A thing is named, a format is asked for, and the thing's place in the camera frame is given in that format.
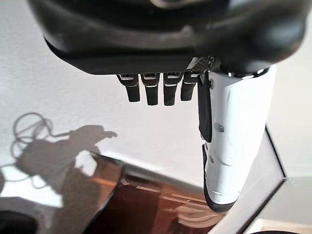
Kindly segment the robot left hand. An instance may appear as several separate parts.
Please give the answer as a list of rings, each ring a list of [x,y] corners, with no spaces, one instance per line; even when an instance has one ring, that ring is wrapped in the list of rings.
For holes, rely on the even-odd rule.
[[[217,213],[237,201],[257,154],[274,65],[300,47],[309,0],[31,0],[50,50],[92,75],[116,75],[130,102],[197,89],[204,194]]]

